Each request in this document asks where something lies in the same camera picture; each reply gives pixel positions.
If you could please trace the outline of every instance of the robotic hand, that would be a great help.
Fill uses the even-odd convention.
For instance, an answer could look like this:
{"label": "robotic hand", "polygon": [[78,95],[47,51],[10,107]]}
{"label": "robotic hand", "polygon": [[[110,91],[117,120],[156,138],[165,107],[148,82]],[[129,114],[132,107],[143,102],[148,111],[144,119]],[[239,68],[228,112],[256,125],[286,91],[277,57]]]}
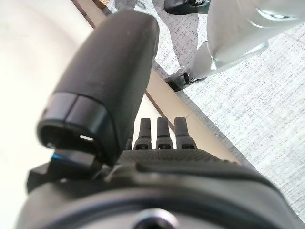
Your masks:
{"label": "robotic hand", "polygon": [[167,79],[175,91],[262,53],[268,39],[305,21],[303,0],[165,0],[164,8],[173,14],[208,11],[208,41],[185,73]]}
{"label": "robotic hand", "polygon": [[176,118],[130,134],[158,46],[150,15],[123,11],[78,50],[50,97],[37,135],[54,148],[29,172],[17,229],[293,229],[280,191],[265,177],[197,149]]}

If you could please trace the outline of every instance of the black plastic casing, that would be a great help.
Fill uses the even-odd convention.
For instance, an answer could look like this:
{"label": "black plastic casing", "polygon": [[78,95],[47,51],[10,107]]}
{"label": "black plastic casing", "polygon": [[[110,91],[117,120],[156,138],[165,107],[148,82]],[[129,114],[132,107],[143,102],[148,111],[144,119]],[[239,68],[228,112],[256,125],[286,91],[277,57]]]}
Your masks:
{"label": "black plastic casing", "polygon": [[98,26],[51,95],[37,127],[40,142],[115,164],[148,85],[158,38],[157,20],[140,12],[121,11]]}
{"label": "black plastic casing", "polygon": [[[161,208],[211,229],[296,229],[282,194],[255,171],[198,149],[128,150],[100,180],[47,183],[31,192],[16,229],[128,227],[130,212]],[[206,228],[197,221],[194,227]]]}

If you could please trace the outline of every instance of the gray carpet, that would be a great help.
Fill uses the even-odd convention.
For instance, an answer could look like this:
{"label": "gray carpet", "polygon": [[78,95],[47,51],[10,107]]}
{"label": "gray carpet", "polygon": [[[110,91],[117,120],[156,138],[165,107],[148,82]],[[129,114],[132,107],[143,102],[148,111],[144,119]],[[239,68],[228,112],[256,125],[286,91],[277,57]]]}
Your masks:
{"label": "gray carpet", "polygon": [[[164,78],[187,66],[206,40],[206,15],[169,15],[163,0],[108,5],[112,12],[126,7],[158,20],[154,68]],[[261,55],[178,94],[240,161],[277,185],[304,222],[305,25],[272,38]]]}

